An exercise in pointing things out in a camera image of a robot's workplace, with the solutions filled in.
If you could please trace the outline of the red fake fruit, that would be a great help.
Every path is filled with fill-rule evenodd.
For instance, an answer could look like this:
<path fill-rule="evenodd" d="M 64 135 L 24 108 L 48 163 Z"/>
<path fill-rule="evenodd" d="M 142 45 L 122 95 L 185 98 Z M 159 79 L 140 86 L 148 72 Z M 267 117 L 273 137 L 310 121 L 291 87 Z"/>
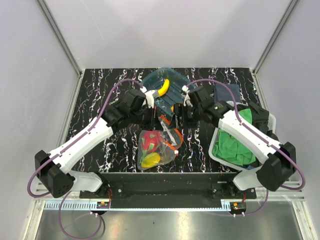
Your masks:
<path fill-rule="evenodd" d="M 141 138 L 141 147 L 147 153 L 154 152 L 159 145 L 159 135 L 153 131 L 146 131 Z"/>

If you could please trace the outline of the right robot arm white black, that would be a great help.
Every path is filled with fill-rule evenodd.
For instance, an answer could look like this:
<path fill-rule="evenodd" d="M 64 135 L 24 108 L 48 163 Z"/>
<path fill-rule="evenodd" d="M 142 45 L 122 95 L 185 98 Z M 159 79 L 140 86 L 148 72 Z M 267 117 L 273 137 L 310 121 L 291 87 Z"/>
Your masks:
<path fill-rule="evenodd" d="M 245 190 L 264 187 L 275 192 L 297 171 L 296 148 L 265 135 L 237 111 L 237 105 L 215 102 L 203 86 L 182 87 L 184 101 L 173 105 L 172 128 L 193 128 L 199 121 L 213 125 L 235 137 L 259 160 L 256 169 L 243 170 L 227 185 L 228 195 L 239 198 Z"/>

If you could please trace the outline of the clear zip top bag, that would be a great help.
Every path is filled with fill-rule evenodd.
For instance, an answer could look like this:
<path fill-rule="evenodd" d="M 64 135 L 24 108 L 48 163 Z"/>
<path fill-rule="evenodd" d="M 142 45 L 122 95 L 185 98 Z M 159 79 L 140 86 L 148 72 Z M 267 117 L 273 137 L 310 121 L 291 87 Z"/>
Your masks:
<path fill-rule="evenodd" d="M 158 147 L 154 152 L 151 153 L 158 153 L 161 157 L 160 162 L 153 167 L 162 166 L 170 163 L 173 161 L 179 153 L 179 148 L 182 146 L 183 143 L 183 136 L 178 129 L 168 129 L 170 121 L 164 116 L 161 115 L 159 117 L 161 120 L 161 125 L 163 126 L 163 131 L 153 130 L 156 134 L 158 134 Z M 150 130 L 143 130 L 141 131 L 139 138 L 138 138 L 138 158 L 137 158 L 137 168 L 140 171 L 145 171 L 151 168 L 144 168 L 141 166 L 142 159 L 151 153 L 147 153 L 146 151 L 142 150 L 142 136 L 145 132 Z"/>

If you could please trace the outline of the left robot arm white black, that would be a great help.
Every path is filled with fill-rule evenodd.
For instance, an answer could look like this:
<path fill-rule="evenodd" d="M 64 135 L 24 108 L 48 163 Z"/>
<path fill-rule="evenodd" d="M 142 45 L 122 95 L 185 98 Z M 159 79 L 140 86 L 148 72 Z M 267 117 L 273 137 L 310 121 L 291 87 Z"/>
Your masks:
<path fill-rule="evenodd" d="M 37 178 L 54 198 L 70 191 L 92 193 L 103 198 L 108 193 L 108 181 L 98 172 L 74 171 L 74 165 L 96 145 L 109 139 L 129 125 L 142 130 L 162 130 L 155 107 L 159 90 L 133 89 L 95 117 L 83 130 L 60 147 L 35 155 Z"/>

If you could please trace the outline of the yellow fake banana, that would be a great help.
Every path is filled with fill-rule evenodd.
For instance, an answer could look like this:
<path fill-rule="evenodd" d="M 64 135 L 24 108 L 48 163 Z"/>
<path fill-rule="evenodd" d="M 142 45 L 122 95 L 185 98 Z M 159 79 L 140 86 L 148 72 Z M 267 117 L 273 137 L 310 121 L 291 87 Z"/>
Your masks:
<path fill-rule="evenodd" d="M 162 87 L 157 90 L 158 96 L 162 97 L 163 95 L 165 95 L 167 93 L 169 87 L 170 87 L 170 80 L 166 78 L 164 80 Z"/>

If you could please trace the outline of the yellow fake lemon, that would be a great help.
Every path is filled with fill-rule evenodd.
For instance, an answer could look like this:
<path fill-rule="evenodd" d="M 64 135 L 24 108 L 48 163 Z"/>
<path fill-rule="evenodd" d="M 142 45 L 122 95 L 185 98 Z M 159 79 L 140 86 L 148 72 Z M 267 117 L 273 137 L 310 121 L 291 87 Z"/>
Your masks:
<path fill-rule="evenodd" d="M 157 152 L 153 152 L 142 158 L 141 166 L 143 168 L 152 168 L 156 166 L 160 162 L 160 160 L 160 155 Z"/>

